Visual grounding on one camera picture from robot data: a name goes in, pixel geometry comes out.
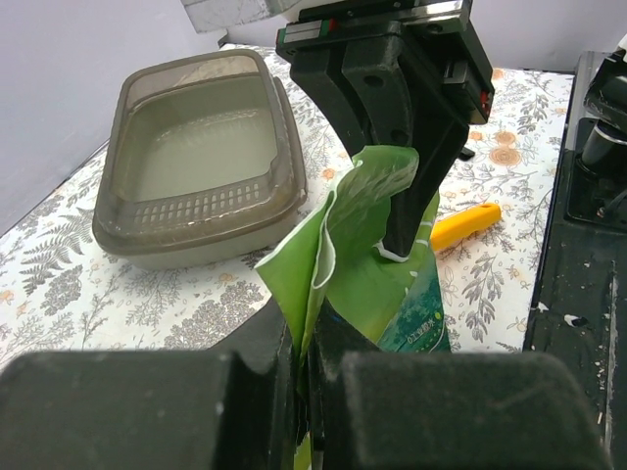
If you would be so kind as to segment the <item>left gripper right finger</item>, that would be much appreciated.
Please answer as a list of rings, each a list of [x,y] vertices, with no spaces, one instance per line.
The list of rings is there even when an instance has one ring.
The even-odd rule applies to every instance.
[[[315,469],[604,469],[586,398],[536,352],[384,352],[324,303],[308,351]]]

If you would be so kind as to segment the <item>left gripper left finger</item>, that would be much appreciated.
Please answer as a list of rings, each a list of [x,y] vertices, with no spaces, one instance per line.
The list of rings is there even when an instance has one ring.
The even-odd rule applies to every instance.
[[[206,350],[28,353],[1,375],[1,465],[289,469],[295,379],[275,301]]]

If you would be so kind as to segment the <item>green litter bag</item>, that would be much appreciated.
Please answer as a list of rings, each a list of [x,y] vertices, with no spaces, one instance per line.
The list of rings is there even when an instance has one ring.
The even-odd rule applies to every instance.
[[[295,446],[297,469],[313,468],[308,351],[324,303],[386,353],[451,353],[430,243],[438,198],[401,212],[407,249],[385,239],[392,198],[410,187],[418,165],[412,148],[365,147],[326,199],[257,264],[289,328],[296,391],[308,413]]]

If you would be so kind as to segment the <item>yellow plastic scoop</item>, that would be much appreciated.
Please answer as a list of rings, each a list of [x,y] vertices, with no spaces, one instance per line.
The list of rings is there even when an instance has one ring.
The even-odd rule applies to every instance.
[[[430,243],[434,251],[441,251],[475,232],[484,231],[502,218],[499,205],[485,203],[460,211],[438,221],[432,230]]]

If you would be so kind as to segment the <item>grey litter box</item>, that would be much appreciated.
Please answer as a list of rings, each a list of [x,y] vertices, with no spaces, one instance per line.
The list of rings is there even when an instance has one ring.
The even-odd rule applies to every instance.
[[[144,269],[207,264],[280,242],[307,189],[281,80],[257,52],[224,50],[125,80],[92,231]]]

